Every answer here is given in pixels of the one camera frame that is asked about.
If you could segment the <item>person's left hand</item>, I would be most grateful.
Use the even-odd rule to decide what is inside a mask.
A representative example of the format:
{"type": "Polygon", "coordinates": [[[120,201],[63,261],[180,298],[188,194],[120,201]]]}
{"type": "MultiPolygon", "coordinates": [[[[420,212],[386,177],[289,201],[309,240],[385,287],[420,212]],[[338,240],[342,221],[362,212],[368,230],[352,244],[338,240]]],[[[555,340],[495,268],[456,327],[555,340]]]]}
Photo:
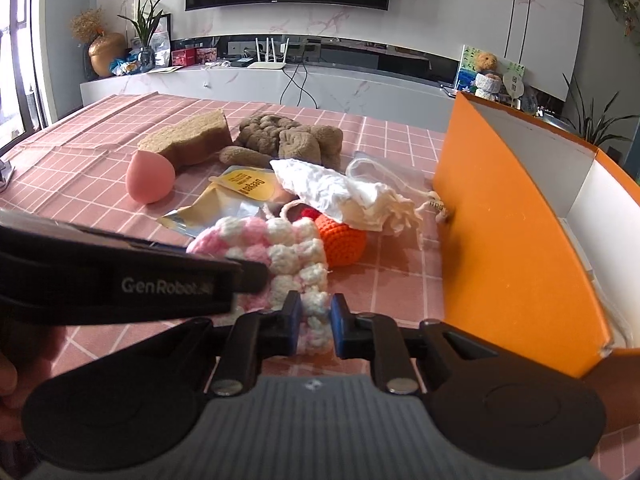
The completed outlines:
{"type": "Polygon", "coordinates": [[[66,337],[65,326],[1,322],[1,440],[24,438],[22,408],[27,397],[51,376],[66,337]]]}

